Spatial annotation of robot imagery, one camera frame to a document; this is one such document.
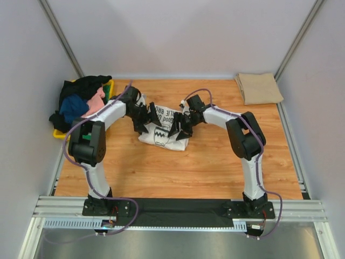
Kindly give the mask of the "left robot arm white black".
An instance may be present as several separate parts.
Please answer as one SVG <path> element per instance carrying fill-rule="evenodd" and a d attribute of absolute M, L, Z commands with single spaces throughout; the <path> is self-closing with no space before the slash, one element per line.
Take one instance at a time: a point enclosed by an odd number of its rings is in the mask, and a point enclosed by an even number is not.
<path fill-rule="evenodd" d="M 105 177 L 106 131 L 117 120 L 128 116 L 134 131 L 148 133 L 147 125 L 161 125 L 154 103 L 146 103 L 141 92 L 128 85 L 118 96 L 94 114 L 76 118 L 68 132 L 69 161 L 82 168 L 88 184 L 88 196 L 84 201 L 84 216 L 111 216 L 116 212 L 128 215 L 130 207 L 137 203 L 131 198 L 113 197 Z"/>

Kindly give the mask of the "green and white raglan t-shirt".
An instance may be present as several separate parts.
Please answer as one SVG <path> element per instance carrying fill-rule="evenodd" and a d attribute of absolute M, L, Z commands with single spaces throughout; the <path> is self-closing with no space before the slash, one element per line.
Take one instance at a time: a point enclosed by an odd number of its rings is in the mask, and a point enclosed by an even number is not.
<path fill-rule="evenodd" d="M 185 151 L 188 139 L 177 140 L 178 134 L 169 137 L 169 132 L 173 125 L 174 113 L 176 110 L 165 106 L 155 105 L 155 111 L 161 126 L 150 122 L 145 125 L 148 133 L 142 133 L 138 140 L 145 144 L 154 145 L 172 151 Z"/>

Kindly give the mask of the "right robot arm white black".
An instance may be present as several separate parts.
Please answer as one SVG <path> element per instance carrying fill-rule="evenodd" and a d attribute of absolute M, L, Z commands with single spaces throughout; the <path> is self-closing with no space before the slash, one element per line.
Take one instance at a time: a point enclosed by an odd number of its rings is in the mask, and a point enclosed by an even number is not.
<path fill-rule="evenodd" d="M 193 127 L 200 123 L 227 130 L 232 151 L 241 159 L 244 173 L 243 212 L 248 217 L 256 217 L 267 205 L 268 198 L 262 185 L 266 139 L 253 113 L 233 113 L 206 105 L 197 94 L 182 101 L 180 107 L 183 110 L 174 113 L 168 136 L 176 136 L 177 140 L 191 138 Z"/>

